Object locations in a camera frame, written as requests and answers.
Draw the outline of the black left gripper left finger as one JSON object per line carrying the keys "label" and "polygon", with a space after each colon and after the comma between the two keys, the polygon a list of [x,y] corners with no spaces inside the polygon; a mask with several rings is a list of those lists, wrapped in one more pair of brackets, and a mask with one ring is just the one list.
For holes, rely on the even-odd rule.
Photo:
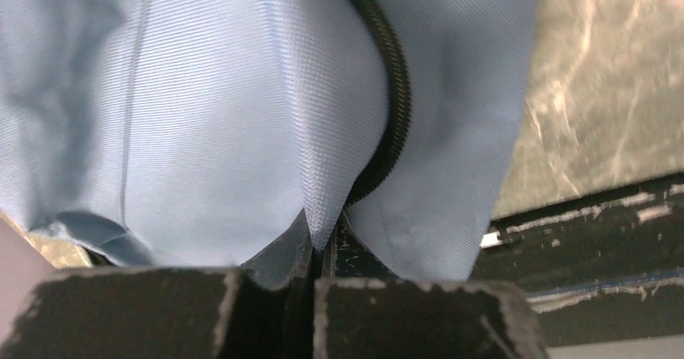
{"label": "black left gripper left finger", "polygon": [[65,269],[29,294],[4,358],[307,358],[305,215],[239,267]]}

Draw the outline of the blue student backpack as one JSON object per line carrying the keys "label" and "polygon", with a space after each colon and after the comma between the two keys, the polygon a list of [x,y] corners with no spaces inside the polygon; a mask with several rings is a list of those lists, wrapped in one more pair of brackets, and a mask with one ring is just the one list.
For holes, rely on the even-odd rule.
{"label": "blue student backpack", "polygon": [[238,265],[344,206],[397,275],[467,278],[535,0],[1,0],[1,208],[116,265]]}

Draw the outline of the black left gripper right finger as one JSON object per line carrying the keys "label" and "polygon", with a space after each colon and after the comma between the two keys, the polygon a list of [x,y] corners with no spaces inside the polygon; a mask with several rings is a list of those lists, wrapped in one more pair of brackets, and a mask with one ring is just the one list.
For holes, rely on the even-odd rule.
{"label": "black left gripper right finger", "polygon": [[335,275],[328,247],[315,283],[315,358],[546,358],[540,324],[508,282]]}

